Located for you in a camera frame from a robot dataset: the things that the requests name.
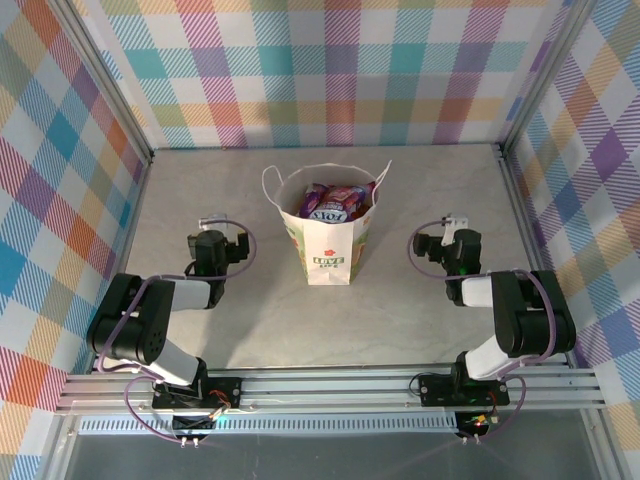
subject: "enclosure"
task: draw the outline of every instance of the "enclosure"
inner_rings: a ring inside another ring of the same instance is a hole
[[[256,425],[211,436],[225,475],[638,475],[637,2],[5,0],[0,17],[0,478],[83,478],[97,449],[97,478],[147,452],[158,475],[206,465],[130,419],[134,377],[95,372],[85,337],[116,273],[181,274],[212,214],[248,227],[256,260],[167,338],[244,379],[236,413]],[[357,275],[307,285],[263,170],[376,177],[389,160]],[[450,214],[481,233],[483,272],[555,271],[578,330],[567,356],[518,370],[509,433],[464,453],[447,443],[459,420],[407,386],[495,333],[492,309],[454,305],[407,259],[412,232]],[[150,388],[132,398],[160,428]],[[285,414],[304,427],[270,426]],[[304,423],[345,418],[364,423]],[[509,445],[530,431],[550,439],[545,465],[526,460],[540,442]]]

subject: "colorful plaid pattern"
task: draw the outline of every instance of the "colorful plaid pattern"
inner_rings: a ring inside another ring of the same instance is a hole
[[[518,96],[513,102],[513,105],[511,105],[511,109],[509,109],[507,120],[504,122],[504,125],[502,126],[502,130],[500,131],[500,135],[498,136],[497,143],[503,143],[506,140],[507,135],[509,135],[509,132],[513,127],[513,122],[515,121],[518,113],[520,113],[522,102],[527,98],[527,96],[531,92],[531,89],[535,84],[536,79],[538,78],[538,74],[540,73],[540,68],[542,67],[544,62],[547,60],[547,57],[549,56],[549,50],[551,48],[551,45],[556,40],[556,38],[558,37],[558,34],[563,29],[563,27],[565,27],[567,14],[569,13],[569,10],[571,10],[571,7],[573,6],[574,3],[575,3],[575,0],[563,0],[560,10],[556,14],[556,18],[554,19],[553,24],[551,25],[551,28],[547,32],[547,36],[545,37],[544,42],[542,42],[542,46],[540,47],[540,50],[538,51],[538,54],[536,55],[535,60],[531,64],[529,71],[527,72],[527,76],[525,78],[524,83],[520,87]]]
[[[101,22],[76,3],[150,140],[171,148],[493,142],[558,7],[102,0]]]
[[[616,432],[640,477],[640,3],[601,0],[517,147],[546,263],[556,269]]]
[[[0,479],[35,475],[143,162],[44,0],[0,6]]]

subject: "metal frame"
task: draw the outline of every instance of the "metal frame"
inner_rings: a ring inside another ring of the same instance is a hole
[[[116,267],[116,272],[124,272],[127,263],[129,262],[129,255],[131,254],[131,248],[133,247],[133,239],[135,237],[136,228],[138,227],[138,221],[140,220],[140,213],[142,212],[142,204],[144,202],[144,196],[147,193],[147,186],[149,185],[149,177],[151,177],[151,169],[153,168],[153,162],[149,163],[149,165],[145,166],[142,171],[142,181],[140,185],[140,193],[138,193],[138,199],[136,200],[136,206],[133,209],[133,216],[131,217],[131,223],[129,225],[129,229],[127,230],[127,234],[124,239],[124,246],[122,248],[122,253],[120,254],[120,258],[118,258],[118,265]],[[91,372],[91,363],[88,368],[85,370],[87,373]]]
[[[571,6],[571,10],[567,14],[564,24],[560,27],[560,33],[549,48],[549,52],[540,67],[540,72],[529,94],[524,99],[513,121],[511,130],[507,134],[507,138],[504,141],[504,152],[507,154],[513,152],[522,133],[540,106],[549,86],[556,78],[560,68],[562,68],[564,61],[571,51],[571,47],[573,47],[578,35],[582,31],[582,27],[584,27],[584,24],[589,19],[596,3],[598,3],[598,0],[575,0]]]
[[[425,408],[420,399],[409,392],[409,381],[420,373],[442,374],[450,364],[315,367],[296,369],[211,370],[211,377],[241,377],[240,407],[228,417],[255,413],[291,414],[362,414],[401,412],[478,411],[478,407]],[[517,370],[527,382],[524,404],[527,410],[559,410],[603,408],[604,399],[591,369],[570,368],[564,355],[556,355],[539,366]],[[126,414],[123,391],[134,378],[131,374],[72,375],[58,403],[58,414],[112,415]],[[511,410],[521,394],[518,381],[508,383]],[[131,404],[145,412],[151,409],[151,383],[133,387]],[[173,413],[158,410],[157,413]],[[202,409],[180,409],[180,415],[203,415]]]
[[[505,153],[498,145],[494,146],[494,154],[507,188],[509,201],[516,216],[518,230],[529,264],[535,269],[548,268],[549,266],[545,265],[538,244],[535,241],[533,227],[526,214],[525,200],[517,187],[518,183],[512,168],[511,156]],[[573,352],[567,354],[567,360],[572,368],[578,367],[578,362]],[[607,409],[581,409],[580,414],[601,478],[633,478],[618,438],[612,433],[613,423]]]
[[[103,94],[109,107],[114,112],[115,117],[133,140],[133,147],[136,153],[145,158],[147,163],[151,163],[153,158],[153,148],[149,144],[147,137],[135,115],[129,108],[118,84],[111,76],[109,68],[105,63],[98,47],[94,43],[91,35],[87,31],[84,21],[80,17],[72,0],[48,0],[49,7],[60,22],[65,34],[69,37],[72,45],[78,51],[82,63],[85,65],[98,89]]]
[[[44,444],[42,461],[36,480],[65,478],[76,442],[76,432],[81,417],[76,415],[54,415]]]

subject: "metal rail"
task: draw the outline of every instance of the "metal rail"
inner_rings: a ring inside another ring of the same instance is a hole
[[[424,408],[409,392],[411,378],[419,373],[446,373],[444,364],[379,368],[240,369],[211,371],[210,376],[242,377],[240,407],[227,416],[247,414],[327,414],[473,411],[473,407]],[[564,356],[517,370],[527,382],[524,409],[558,410],[603,408],[604,399],[591,369],[571,369]],[[132,374],[72,375],[58,403],[58,414],[125,414],[123,391]],[[511,405],[521,395],[518,381],[509,381]],[[150,410],[151,383],[139,383],[131,402]],[[210,412],[184,410],[181,415]],[[162,410],[158,413],[172,413]]]
[[[564,61],[578,39],[582,27],[584,27],[597,3],[598,0],[576,0],[573,2],[560,33],[549,48],[549,52],[540,68],[540,73],[516,114],[511,130],[504,141],[504,151],[508,154],[513,153],[518,140],[540,106],[549,86],[564,65]]]

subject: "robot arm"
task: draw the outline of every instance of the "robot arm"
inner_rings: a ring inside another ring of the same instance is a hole
[[[553,353],[568,352],[575,346],[576,329],[558,280],[551,271],[532,273],[551,300],[556,327]],[[466,306],[493,308],[495,335],[465,355],[470,378],[500,378],[511,365],[542,355],[549,346],[549,317],[530,280],[514,272],[464,280],[461,298]]]
[[[190,235],[188,242],[194,261],[187,268],[187,278],[151,283],[106,356],[133,362],[164,379],[155,386],[159,401],[164,395],[169,402],[179,397],[182,403],[209,406],[219,402],[210,392],[225,391],[226,387],[210,385],[205,362],[167,340],[169,321],[172,312],[213,308],[224,293],[225,280],[211,278],[224,277],[230,263],[246,260],[249,241],[246,233],[238,235],[236,244],[217,230],[205,230]],[[95,353],[102,352],[142,283],[142,278],[129,274],[117,274],[111,281],[87,333]]]
[[[443,218],[443,224],[446,228],[443,237],[417,234],[413,239],[414,253],[440,263],[450,277],[480,273],[481,234],[467,228],[465,217],[450,215]],[[553,353],[568,352],[575,345],[576,330],[558,280],[551,271],[532,273],[544,287],[553,308],[556,326]],[[493,308],[495,335],[462,355],[469,379],[499,379],[512,365],[546,351],[549,318],[531,280],[521,279],[515,272],[495,272],[476,278],[447,279],[445,283],[447,296],[455,305]]]

